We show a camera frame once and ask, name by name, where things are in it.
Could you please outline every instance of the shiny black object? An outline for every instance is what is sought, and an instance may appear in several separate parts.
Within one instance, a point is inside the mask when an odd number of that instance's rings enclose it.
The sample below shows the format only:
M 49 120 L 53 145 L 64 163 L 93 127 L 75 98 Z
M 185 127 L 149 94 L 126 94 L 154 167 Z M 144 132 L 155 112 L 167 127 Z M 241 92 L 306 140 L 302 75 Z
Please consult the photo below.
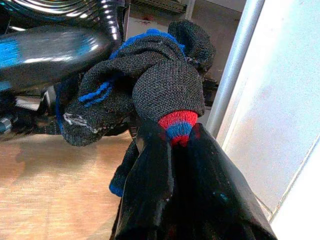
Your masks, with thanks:
M 99 29 L 120 41 L 123 37 L 125 0 L 0 0 L 22 28 L 41 25 L 81 26 Z
M 111 36 L 85 28 L 43 26 L 0 37 L 0 92 L 52 85 L 109 57 Z
M 276 240 L 247 181 L 197 123 L 171 148 L 156 123 L 137 133 L 111 240 Z

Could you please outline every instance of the metal pole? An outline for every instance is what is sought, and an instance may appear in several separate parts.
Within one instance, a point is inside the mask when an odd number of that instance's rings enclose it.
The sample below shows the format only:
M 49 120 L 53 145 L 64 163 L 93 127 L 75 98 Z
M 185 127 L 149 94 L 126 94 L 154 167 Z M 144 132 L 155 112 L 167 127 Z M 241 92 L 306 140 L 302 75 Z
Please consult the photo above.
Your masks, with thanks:
M 206 129 L 216 138 L 265 0 L 246 0 Z

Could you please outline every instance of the wooden floor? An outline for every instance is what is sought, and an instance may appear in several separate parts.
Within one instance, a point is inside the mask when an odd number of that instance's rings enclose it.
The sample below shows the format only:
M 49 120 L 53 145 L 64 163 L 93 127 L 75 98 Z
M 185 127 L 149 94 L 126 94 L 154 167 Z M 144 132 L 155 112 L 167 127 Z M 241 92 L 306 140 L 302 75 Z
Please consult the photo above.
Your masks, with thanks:
M 130 135 L 73 147 L 61 136 L 0 143 L 0 240 L 107 240 L 120 198 L 109 192 Z

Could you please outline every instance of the white wall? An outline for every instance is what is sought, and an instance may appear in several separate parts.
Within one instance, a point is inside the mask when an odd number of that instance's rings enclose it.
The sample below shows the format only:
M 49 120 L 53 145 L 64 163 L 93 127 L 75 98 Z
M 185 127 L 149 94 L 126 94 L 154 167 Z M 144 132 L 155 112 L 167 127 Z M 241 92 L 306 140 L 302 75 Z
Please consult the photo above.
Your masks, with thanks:
M 320 0 L 265 1 L 217 137 L 279 240 L 319 239 L 320 159 L 311 155 L 320 133 L 319 8 Z

